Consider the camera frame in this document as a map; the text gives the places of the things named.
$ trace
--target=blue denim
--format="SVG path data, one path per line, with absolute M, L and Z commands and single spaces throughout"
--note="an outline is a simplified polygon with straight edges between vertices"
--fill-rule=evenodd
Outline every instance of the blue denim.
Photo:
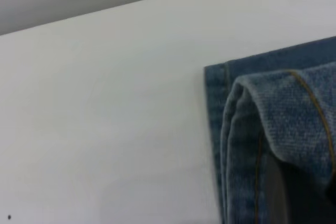
M 267 223 L 263 183 L 269 149 L 279 159 L 309 172 L 320 188 L 330 181 L 330 139 L 334 138 L 324 138 L 325 126 L 335 123 L 336 69 L 330 63 L 336 61 L 335 52 L 336 38 L 329 38 L 206 67 L 209 124 L 224 223 L 253 223 L 256 218 L 258 223 Z M 309 69 L 326 63 L 330 64 Z M 298 145 L 303 139 L 309 139 L 304 147 Z

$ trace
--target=jeans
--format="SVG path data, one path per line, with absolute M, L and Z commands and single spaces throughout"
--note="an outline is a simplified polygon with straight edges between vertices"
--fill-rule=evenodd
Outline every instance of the jeans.
M 321 190 L 330 182 L 335 169 L 333 61 L 336 38 L 205 68 L 224 223 L 268 223 L 269 151 L 309 173 Z

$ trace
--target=fabric fold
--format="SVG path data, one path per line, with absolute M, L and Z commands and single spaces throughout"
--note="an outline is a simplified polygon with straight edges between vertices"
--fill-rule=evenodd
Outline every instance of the fabric fold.
M 236 79 L 226 101 L 220 149 L 225 223 L 269 223 L 268 151 L 326 190 L 335 169 L 335 81 L 336 63 Z

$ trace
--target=white surface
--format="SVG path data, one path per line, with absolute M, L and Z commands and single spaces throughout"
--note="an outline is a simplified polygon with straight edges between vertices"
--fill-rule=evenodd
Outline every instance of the white surface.
M 219 223 L 203 67 L 336 35 L 334 2 L 148 0 L 1 36 L 0 223 Z

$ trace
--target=orange stitching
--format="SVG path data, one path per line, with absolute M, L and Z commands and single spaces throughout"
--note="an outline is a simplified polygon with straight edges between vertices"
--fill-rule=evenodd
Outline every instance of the orange stitching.
M 329 142 L 329 152 L 330 152 L 331 165 L 332 165 L 332 177 L 335 177 L 336 176 L 336 161 L 335 161 L 334 149 L 333 149 L 333 146 L 332 146 L 332 137 L 331 137 L 331 133 L 330 133 L 330 129 L 329 129 L 327 119 L 323 114 L 322 108 L 321 108 L 317 98 L 315 97 L 314 93 L 311 91 L 311 89 L 309 88 L 307 83 L 293 70 L 288 70 L 288 72 L 292 76 L 294 76 L 297 79 L 297 81 L 305 88 L 305 90 L 307 91 L 311 101 L 313 102 L 317 111 L 319 112 L 319 115 L 321 117 L 325 132 L 327 134 L 327 139 L 328 139 L 328 142 Z
M 255 198 L 255 224 L 258 224 L 258 214 L 259 214 L 259 190 L 258 190 L 258 176 L 259 176 L 259 166 L 260 166 L 260 159 L 261 159 L 261 140 L 262 140 L 263 135 L 260 134 L 259 137 L 259 143 L 258 143 L 258 156 L 257 156 L 257 160 L 256 160 L 256 184 L 255 184 L 255 194 L 256 194 L 256 198 Z

